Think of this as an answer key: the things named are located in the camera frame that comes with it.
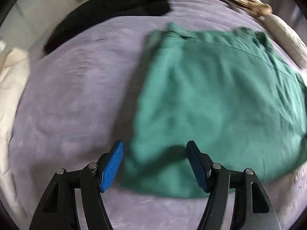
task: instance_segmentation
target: blue gripper pad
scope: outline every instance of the blue gripper pad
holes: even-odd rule
[[[201,165],[201,162],[200,162],[197,154],[195,153],[195,150],[193,149],[191,144],[189,144],[190,142],[194,143],[194,141],[189,141],[187,146],[186,146],[188,160],[189,160],[190,165],[192,167],[192,170],[193,170],[194,176],[197,180],[198,186],[200,188],[202,188],[205,193],[207,193],[208,188],[209,188],[208,182],[207,182],[207,175],[206,175],[206,173],[205,173],[205,171],[204,171],[204,169]]]
[[[116,141],[116,144],[116,146],[113,146],[115,149],[112,148],[110,150],[110,153],[113,153],[111,154],[109,161],[102,172],[102,180],[100,184],[100,189],[102,192],[105,192],[112,185],[124,155],[124,145],[122,141]]]

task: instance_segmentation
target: white wall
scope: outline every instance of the white wall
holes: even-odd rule
[[[0,27],[8,47],[28,50],[77,5],[75,0],[18,0]]]

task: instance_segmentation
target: green shirt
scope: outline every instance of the green shirt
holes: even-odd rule
[[[263,182],[307,160],[306,87],[265,33],[169,24],[148,37],[140,65],[149,70],[125,153],[125,187],[205,197],[186,157],[189,140],[213,162],[251,168]]]

